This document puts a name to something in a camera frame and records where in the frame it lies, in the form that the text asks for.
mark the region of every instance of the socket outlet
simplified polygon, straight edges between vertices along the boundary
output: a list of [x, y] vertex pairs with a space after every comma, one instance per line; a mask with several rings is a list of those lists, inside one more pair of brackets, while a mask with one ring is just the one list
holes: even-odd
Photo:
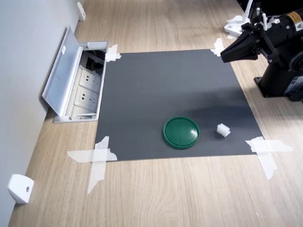
[[82, 70], [79, 85], [91, 91], [99, 93], [101, 86], [101, 77], [91, 71]]
[[96, 113], [98, 105], [98, 94], [84, 87], [78, 87], [74, 104], [75, 106]]

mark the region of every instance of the wooden table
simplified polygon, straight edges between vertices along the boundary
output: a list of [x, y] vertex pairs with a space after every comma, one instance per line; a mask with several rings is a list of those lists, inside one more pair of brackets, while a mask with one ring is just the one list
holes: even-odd
[[[84, 8], [78, 40], [109, 40], [119, 52], [210, 49], [218, 37], [227, 47], [234, 40], [223, 26], [243, 13], [236, 0], [86, 0]], [[303, 104], [261, 96], [253, 78], [267, 67], [262, 56], [232, 67], [265, 139], [294, 148], [273, 154], [270, 180], [255, 155], [125, 161], [107, 163], [87, 196], [91, 163], [67, 151], [92, 149], [97, 122], [53, 124], [49, 111], [27, 169], [29, 204], [15, 207], [10, 226], [302, 226]]]

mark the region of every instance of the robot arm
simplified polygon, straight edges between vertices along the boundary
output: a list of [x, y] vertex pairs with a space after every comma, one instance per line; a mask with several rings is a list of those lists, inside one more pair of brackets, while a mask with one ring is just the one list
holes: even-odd
[[264, 15], [257, 11], [252, 24], [242, 26], [242, 34], [221, 52], [221, 58], [223, 62], [256, 60], [263, 54], [269, 66], [262, 78], [255, 79], [263, 96], [299, 92], [303, 85], [303, 8], [276, 17], [269, 26]]

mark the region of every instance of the open socket lid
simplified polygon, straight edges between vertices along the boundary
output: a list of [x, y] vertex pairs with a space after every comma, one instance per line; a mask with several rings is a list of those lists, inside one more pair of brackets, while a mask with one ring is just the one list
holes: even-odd
[[83, 47], [67, 28], [42, 97], [59, 116], [64, 116], [71, 96]]

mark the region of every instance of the green plastic lid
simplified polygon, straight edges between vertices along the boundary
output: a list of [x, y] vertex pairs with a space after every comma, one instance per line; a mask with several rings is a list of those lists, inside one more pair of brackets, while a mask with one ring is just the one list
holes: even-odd
[[197, 143], [200, 129], [188, 117], [173, 117], [165, 123], [163, 134], [166, 141], [173, 147], [186, 149]]

